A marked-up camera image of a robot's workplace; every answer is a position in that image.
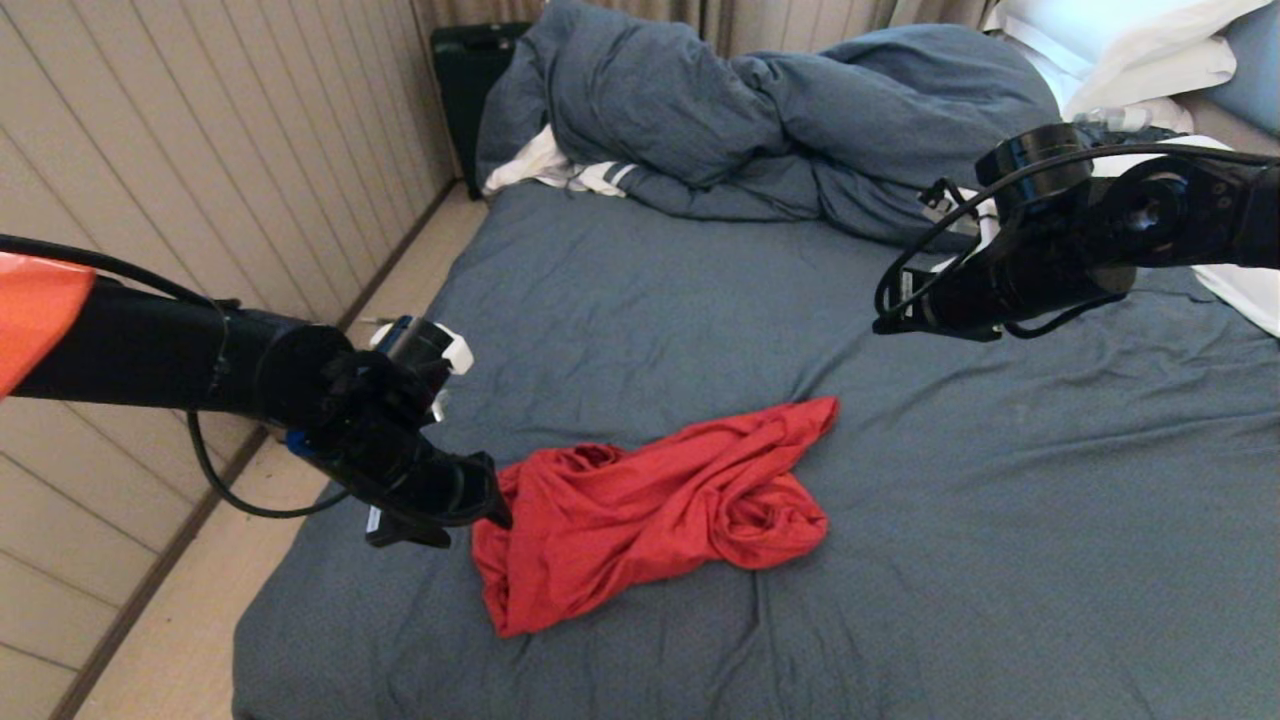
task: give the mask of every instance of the orange panel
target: orange panel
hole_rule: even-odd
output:
[[[0,252],[0,400],[67,334],[92,286],[90,268]]]

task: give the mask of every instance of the mattress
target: mattress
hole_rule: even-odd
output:
[[[347,501],[241,620],[236,716],[1275,716],[1276,338],[1187,269],[1036,341],[874,336],[895,254],[504,191],[428,311],[476,355],[433,442],[506,465],[836,396],[795,469],[828,537],[498,639],[467,530],[375,550]]]

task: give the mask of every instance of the baseboard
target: baseboard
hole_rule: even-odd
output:
[[[383,263],[381,268],[379,268],[378,272],[374,273],[374,277],[370,278],[365,290],[361,291],[361,293],[351,304],[351,307],[343,313],[342,319],[337,323],[338,328],[347,329],[351,323],[355,322],[355,319],[360,315],[360,310],[383,284],[387,275],[390,274],[392,268],[396,266],[396,263],[399,261],[399,259],[408,250],[410,245],[413,243],[413,240],[422,232],[426,223],[433,215],[435,215],[435,211],[439,210],[440,205],[449,196],[449,192],[453,191],[453,186],[457,184],[457,179],[451,181],[444,190],[442,190],[439,195],[431,200],[431,204],[428,205],[426,210],[422,211],[408,232],[404,233],[404,237],[401,238],[399,243],[396,245],[396,250],[393,250],[390,256],[387,258],[387,261]],[[228,483],[234,483],[241,473],[244,471],[244,468],[248,466],[253,455],[261,450],[262,443],[266,442],[268,437],[269,433],[266,428],[255,428],[248,439],[244,441],[241,448],[236,451],[236,455],[227,464],[227,468],[223,470],[223,479]],[[196,460],[192,457],[192,468],[195,468],[195,464]],[[142,578],[138,587],[134,588],[129,600],[120,607],[119,615],[115,616],[115,620],[111,623],[106,634],[102,635],[102,639],[99,641],[93,652],[90,653],[84,666],[81,667],[79,673],[77,673],[76,679],[67,689],[63,700],[58,703],[58,707],[54,708],[52,715],[50,715],[50,720],[73,720],[76,717],[76,714],[79,712],[81,706],[84,705],[88,694],[93,691],[93,685],[97,684],[97,680],[102,676],[108,664],[110,664],[111,659],[115,656],[115,651],[118,651],[120,644],[124,643],[124,638],[129,635],[129,630],[133,629],[138,618],[142,616],[142,611],[146,610],[147,603],[151,602],[151,598],[155,597],[165,578],[169,577],[174,565],[178,564],[182,553],[186,552],[187,547],[191,546],[191,542],[196,539],[196,536],[200,533],[200,528],[205,525],[205,521],[209,520],[210,515],[212,515],[214,509],[218,507],[218,493],[209,491],[205,493],[205,497],[196,503],[195,510],[192,510],[191,515],[187,516],[182,528],[178,529],[173,539],[169,541],[169,544],[165,546],[159,557],[156,557],[156,561],[151,565],[151,569],[147,570],[146,577]]]

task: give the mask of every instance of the black suitcase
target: black suitcase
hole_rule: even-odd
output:
[[[443,27],[431,33],[435,77],[444,101],[453,147],[462,163],[462,178],[472,200],[480,197],[476,178],[476,138],[489,90],[516,53],[516,40],[530,23]]]

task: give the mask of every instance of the crumpled duvet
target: crumpled duvet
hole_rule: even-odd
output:
[[[689,26],[552,0],[489,94],[476,167],[486,178],[550,124],[575,164],[635,163],[618,187],[668,214],[822,218],[901,245],[928,227],[920,190],[975,186],[978,158],[1052,122],[1034,68],[957,26],[724,60]]]

